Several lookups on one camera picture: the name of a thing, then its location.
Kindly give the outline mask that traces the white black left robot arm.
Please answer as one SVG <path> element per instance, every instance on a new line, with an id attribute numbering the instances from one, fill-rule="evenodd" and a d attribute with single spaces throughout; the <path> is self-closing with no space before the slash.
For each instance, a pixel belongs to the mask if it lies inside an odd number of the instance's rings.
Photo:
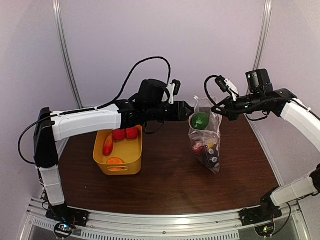
<path id="1" fill-rule="evenodd" d="M 175 101 L 181 83 L 166 84 L 156 79 L 143 80 L 139 91 L 129 99 L 118 96 L 104 105 L 70 111 L 42 108 L 38 120 L 31 124 L 34 162 L 47 195 L 49 207 L 61 222 L 72 218 L 59 172 L 56 142 L 97 131 L 120 130 L 143 126 L 150 121 L 184 122 L 194 113 L 185 101 Z"/>

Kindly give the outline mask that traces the yellow toy banana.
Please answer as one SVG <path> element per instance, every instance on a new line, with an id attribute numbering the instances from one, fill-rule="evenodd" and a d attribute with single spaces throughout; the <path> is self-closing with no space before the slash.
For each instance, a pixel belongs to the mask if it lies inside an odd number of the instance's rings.
<path id="1" fill-rule="evenodd" d="M 209 143 L 207 144 L 207 147 L 208 147 L 208 149 L 213 149 L 216 145 L 217 145 L 217 144 L 214 143 L 214 142 L 209 142 Z"/>

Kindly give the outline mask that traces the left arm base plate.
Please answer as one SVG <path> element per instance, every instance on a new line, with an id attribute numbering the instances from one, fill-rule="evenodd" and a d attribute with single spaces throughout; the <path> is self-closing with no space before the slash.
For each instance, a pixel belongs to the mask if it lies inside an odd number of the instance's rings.
<path id="1" fill-rule="evenodd" d="M 89 218 L 89 212 L 86 210 L 68 207 L 65 203 L 62 205 L 49 205 L 45 216 L 58 222 L 68 223 L 73 226 L 86 227 Z"/>

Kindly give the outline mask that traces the dark red toy fruit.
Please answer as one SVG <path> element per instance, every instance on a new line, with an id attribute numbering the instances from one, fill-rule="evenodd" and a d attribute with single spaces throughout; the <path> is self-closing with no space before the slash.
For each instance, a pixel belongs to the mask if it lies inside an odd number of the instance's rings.
<path id="1" fill-rule="evenodd" d="M 202 156 L 203 154 L 206 153 L 206 146 L 205 145 L 194 145 L 192 147 L 192 152 L 196 155 L 196 156 Z"/>

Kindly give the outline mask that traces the red toy apple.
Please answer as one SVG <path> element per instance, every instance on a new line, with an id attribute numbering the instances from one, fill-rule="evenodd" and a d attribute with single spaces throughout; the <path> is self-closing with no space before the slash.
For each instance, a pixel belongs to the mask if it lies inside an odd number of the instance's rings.
<path id="1" fill-rule="evenodd" d="M 122 141 L 126 138 L 126 130 L 116 129 L 112 132 L 112 137 L 115 141 Z"/>
<path id="2" fill-rule="evenodd" d="M 127 128 L 125 130 L 125 136 L 128 140 L 134 140 L 138 137 L 139 130 L 136 127 Z"/>

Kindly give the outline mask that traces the clear zip top bag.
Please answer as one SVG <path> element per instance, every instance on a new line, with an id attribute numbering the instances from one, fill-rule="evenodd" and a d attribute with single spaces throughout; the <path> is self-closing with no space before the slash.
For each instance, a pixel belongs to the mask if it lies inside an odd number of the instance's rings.
<path id="1" fill-rule="evenodd" d="M 195 105 L 194 105 L 194 114 L 199 112 L 204 112 L 209 116 L 209 124 L 206 127 L 205 130 L 198 130 L 194 129 L 191 126 L 191 115 L 188 119 L 189 124 L 189 140 L 190 140 L 190 148 L 192 151 L 192 147 L 194 145 L 198 146 L 205 146 L 208 148 L 207 144 L 210 142 L 213 142 L 216 144 L 216 146 L 213 148 L 215 151 L 219 154 L 219 168 L 216 168 L 214 170 L 208 169 L 204 163 L 203 163 L 203 155 L 197 156 L 193 152 L 193 155 L 197 160 L 199 160 L 208 170 L 210 170 L 212 173 L 217 174 L 220 171 L 220 148 L 221 148 L 221 131 L 220 126 L 222 123 L 222 117 L 216 113 L 211 112 L 211 108 L 213 107 L 213 104 L 210 102 L 210 100 L 205 98 L 199 98 L 198 96 L 194 96 Z"/>

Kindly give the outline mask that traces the orange toy orange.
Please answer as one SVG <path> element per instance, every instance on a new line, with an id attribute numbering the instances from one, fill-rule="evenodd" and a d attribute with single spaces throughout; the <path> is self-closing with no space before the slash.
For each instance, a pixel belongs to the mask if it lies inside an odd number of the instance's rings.
<path id="1" fill-rule="evenodd" d="M 124 161 L 118 157 L 111 157 L 106 161 L 107 165 L 122 165 Z"/>

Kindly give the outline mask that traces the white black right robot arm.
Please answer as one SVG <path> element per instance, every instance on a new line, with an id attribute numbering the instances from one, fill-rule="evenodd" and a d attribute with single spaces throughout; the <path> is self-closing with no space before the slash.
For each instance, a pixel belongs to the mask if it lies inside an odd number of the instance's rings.
<path id="1" fill-rule="evenodd" d="M 204 87 L 214 79 L 217 86 L 229 97 L 219 103 L 212 98 L 211 112 L 228 118 L 230 121 L 238 119 L 239 115 L 262 112 L 265 115 L 273 113 L 277 117 L 290 123 L 305 136 L 316 149 L 320 148 L 320 118 L 306 107 L 298 97 L 286 88 L 275 90 L 266 69 L 249 71 L 246 74 L 249 94 L 240 96 L 237 87 L 221 75 L 209 76 Z M 315 196 L 320 192 L 320 168 L 308 173 L 292 183 L 280 186 L 268 192 L 260 200 L 256 210 L 259 220 L 266 221 L 278 208 L 291 201 Z"/>

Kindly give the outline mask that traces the purple toy eggplant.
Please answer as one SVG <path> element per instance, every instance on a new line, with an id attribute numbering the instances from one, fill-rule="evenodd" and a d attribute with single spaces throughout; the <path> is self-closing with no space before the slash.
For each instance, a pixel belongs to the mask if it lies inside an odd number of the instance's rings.
<path id="1" fill-rule="evenodd" d="M 220 167 L 219 154 L 213 148 L 206 147 L 204 150 L 202 159 L 203 159 L 203 164 L 212 171 Z"/>

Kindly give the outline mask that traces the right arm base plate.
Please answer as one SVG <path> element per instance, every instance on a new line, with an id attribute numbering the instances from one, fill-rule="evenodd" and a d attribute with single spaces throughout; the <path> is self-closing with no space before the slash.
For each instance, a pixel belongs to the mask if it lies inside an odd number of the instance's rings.
<path id="1" fill-rule="evenodd" d="M 243 208 L 239 212 L 239 218 L 242 226 L 256 225 L 263 222 L 269 222 L 275 218 L 281 217 L 282 211 L 279 208 L 275 208 L 271 211 L 263 211 L 261 206 L 253 208 Z"/>

